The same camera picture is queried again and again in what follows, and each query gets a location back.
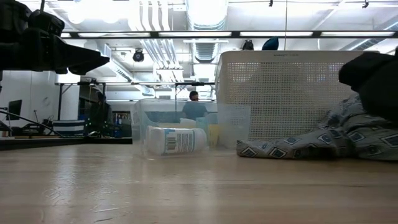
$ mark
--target wooden table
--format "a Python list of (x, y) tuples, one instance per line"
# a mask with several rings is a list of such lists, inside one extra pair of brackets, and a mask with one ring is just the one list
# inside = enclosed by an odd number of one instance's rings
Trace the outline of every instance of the wooden table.
[(148, 160), (129, 145), (0, 152), (0, 223), (398, 223), (398, 165), (233, 154)]

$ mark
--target security camera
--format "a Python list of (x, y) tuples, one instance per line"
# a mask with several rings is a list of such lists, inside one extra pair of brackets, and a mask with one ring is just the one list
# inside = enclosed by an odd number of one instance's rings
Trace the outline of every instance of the security camera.
[(132, 56), (133, 61), (142, 62), (144, 61), (144, 54), (142, 53), (142, 49), (136, 49), (136, 53)]

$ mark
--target yellow object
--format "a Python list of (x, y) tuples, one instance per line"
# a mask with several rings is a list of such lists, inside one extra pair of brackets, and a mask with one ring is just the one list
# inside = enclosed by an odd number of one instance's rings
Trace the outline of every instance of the yellow object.
[(220, 127), (218, 124), (209, 124), (208, 136), (210, 147), (216, 147), (218, 142), (218, 136), (220, 135)]

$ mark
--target plastic bottle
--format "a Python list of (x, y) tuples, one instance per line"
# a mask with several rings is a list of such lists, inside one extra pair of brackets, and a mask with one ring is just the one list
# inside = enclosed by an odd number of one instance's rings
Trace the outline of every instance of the plastic bottle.
[(207, 138), (200, 128), (151, 128), (147, 150), (158, 156), (188, 154), (207, 147)]

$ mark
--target blue shirt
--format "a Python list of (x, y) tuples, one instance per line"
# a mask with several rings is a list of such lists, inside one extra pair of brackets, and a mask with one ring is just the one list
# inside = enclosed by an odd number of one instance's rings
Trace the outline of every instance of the blue shirt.
[(205, 116), (205, 113), (207, 113), (207, 109), (206, 106), (202, 103), (188, 102), (182, 108), (182, 112), (185, 113), (187, 119), (192, 119), (196, 121), (197, 118), (202, 118)]

